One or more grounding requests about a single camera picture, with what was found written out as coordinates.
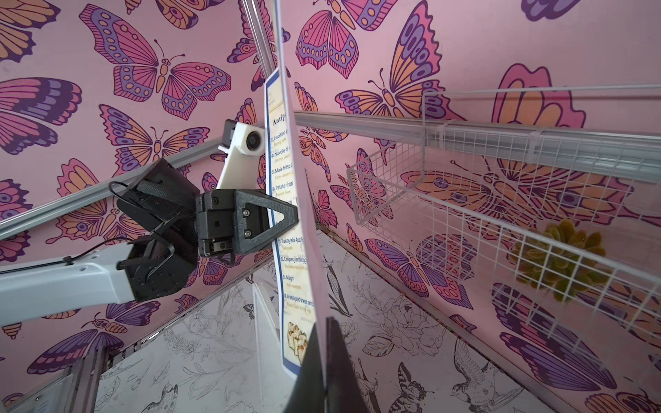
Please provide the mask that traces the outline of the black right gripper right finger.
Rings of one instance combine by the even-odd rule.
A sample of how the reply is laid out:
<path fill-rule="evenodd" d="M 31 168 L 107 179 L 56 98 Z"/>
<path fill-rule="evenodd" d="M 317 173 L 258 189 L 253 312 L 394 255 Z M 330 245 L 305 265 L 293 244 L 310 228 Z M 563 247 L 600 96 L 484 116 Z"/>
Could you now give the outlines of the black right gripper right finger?
<path fill-rule="evenodd" d="M 339 322 L 326 320 L 326 412 L 368 412 Z"/>

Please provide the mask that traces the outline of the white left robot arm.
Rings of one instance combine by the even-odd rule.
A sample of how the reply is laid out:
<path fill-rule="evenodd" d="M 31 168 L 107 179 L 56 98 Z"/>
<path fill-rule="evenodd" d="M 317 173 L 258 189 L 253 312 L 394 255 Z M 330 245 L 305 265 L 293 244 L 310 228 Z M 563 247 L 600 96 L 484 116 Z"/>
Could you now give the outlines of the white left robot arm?
<path fill-rule="evenodd" d="M 114 237 L 78 256 L 1 272 L 1 324 L 104 304 L 143 302 L 182 290 L 200 258 L 233 265 L 299 222 L 297 206 L 257 189 L 205 193 L 166 160 L 117 194 L 147 234 Z"/>

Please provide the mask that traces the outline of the dim sum menu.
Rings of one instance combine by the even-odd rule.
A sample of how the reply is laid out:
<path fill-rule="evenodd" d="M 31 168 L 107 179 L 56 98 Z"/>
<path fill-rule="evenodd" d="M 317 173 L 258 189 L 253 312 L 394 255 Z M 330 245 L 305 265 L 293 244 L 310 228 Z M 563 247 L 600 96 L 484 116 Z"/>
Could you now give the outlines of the dim sum menu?
<path fill-rule="evenodd" d="M 297 378 L 303 372 L 305 359 L 328 359 L 323 342 L 327 338 L 325 320 L 330 308 L 288 85 L 281 4 L 269 1 L 267 7 L 274 29 L 277 68 L 267 77 L 264 91 L 268 135 L 266 192 L 288 208 L 286 213 L 271 213 L 270 222 L 290 226 L 273 243 L 273 252 L 280 294 L 282 366 L 287 374 Z"/>

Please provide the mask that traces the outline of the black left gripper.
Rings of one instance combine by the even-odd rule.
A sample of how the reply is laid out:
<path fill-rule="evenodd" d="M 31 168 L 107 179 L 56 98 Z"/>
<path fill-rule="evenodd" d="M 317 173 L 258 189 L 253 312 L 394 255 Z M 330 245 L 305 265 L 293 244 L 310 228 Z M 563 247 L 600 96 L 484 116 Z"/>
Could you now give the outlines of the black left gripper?
<path fill-rule="evenodd" d="M 256 253 L 298 223 L 296 205 L 261 190 L 215 189 L 196 198 L 196 234 L 202 257 Z"/>

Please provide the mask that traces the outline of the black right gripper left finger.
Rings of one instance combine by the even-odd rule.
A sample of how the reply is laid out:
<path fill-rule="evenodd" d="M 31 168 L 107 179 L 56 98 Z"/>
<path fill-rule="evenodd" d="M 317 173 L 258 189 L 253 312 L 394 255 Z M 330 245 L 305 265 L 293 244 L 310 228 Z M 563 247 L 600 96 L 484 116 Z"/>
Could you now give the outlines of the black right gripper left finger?
<path fill-rule="evenodd" d="M 318 342 L 317 326 L 301 365 L 301 371 L 285 406 L 284 413 L 322 413 L 325 411 L 323 362 Z"/>

